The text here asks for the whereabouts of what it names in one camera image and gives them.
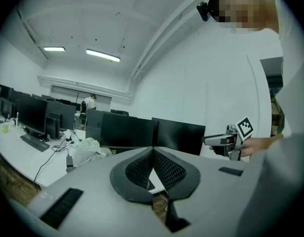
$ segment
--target white plastic bag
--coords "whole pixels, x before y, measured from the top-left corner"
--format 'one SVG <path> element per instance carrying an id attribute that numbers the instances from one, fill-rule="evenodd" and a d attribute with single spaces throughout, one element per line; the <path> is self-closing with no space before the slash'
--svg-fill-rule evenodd
<path id="1" fill-rule="evenodd" d="M 76 147 L 73 154 L 73 160 L 76 166 L 81 166 L 84 163 L 96 158 L 97 152 L 100 150 L 97 140 L 87 138 L 82 140 Z"/>

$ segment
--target keyboard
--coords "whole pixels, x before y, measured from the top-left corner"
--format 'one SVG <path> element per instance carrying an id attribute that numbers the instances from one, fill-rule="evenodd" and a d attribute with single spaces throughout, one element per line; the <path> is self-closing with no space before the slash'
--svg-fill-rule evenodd
<path id="1" fill-rule="evenodd" d="M 32 146 L 33 148 L 39 150 L 40 152 L 43 152 L 47 150 L 50 146 L 42 141 L 40 141 L 38 138 L 30 135 L 25 134 L 23 136 L 20 136 L 20 138 L 25 141 L 28 145 Z"/>

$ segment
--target ceiling beam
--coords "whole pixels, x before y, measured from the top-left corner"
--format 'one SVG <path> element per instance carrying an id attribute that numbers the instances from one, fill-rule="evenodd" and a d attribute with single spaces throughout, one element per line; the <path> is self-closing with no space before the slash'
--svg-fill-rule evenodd
<path id="1" fill-rule="evenodd" d="M 58 1 L 51 1 L 50 4 L 57 4 Z M 107 2 L 79 2 L 79 3 L 67 3 L 62 5 L 51 5 L 49 7 L 44 7 L 43 9 L 33 12 L 30 15 L 26 15 L 26 21 L 30 22 L 36 17 L 41 17 L 50 13 L 59 12 L 59 11 L 77 11 L 77 10 L 94 10 L 94 11 L 106 11 L 120 12 L 122 15 L 137 19 L 143 23 L 149 24 L 154 27 L 158 27 L 160 25 L 159 22 L 151 19 L 150 17 L 138 13 L 130 8 L 120 7 L 118 5 L 107 3 Z"/>
<path id="2" fill-rule="evenodd" d="M 195 4 L 197 1 L 198 0 L 185 0 L 161 25 L 138 60 L 138 63 L 131 74 L 133 79 L 135 79 L 140 71 L 143 70 L 144 66 L 165 43 L 165 41 L 170 38 L 170 36 L 179 29 L 182 24 L 196 14 L 196 8 L 191 8 L 191 5 Z"/>

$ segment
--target white ceiling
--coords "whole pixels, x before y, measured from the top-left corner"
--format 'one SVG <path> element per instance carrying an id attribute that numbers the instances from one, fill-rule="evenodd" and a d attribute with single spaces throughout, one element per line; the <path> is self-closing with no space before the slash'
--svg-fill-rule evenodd
<path id="1" fill-rule="evenodd" d="M 64 46 L 50 59 L 83 61 L 131 74 L 156 31 L 185 0 L 22 0 L 19 10 L 37 45 Z M 121 58 L 90 56 L 87 48 Z"/>

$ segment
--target white cloth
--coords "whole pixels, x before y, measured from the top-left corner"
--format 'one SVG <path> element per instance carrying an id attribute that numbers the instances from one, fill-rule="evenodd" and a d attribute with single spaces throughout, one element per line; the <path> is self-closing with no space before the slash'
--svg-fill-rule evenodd
<path id="1" fill-rule="evenodd" d="M 95 108 L 95 100 L 92 99 L 91 97 L 86 97 L 84 99 L 84 102 L 86 103 L 86 108 L 88 109 L 94 109 Z"/>
<path id="2" fill-rule="evenodd" d="M 275 3 L 283 51 L 282 77 L 285 87 L 304 63 L 304 32 L 288 5 L 283 0 L 275 0 Z M 282 134 L 284 137 L 291 135 L 286 118 Z"/>

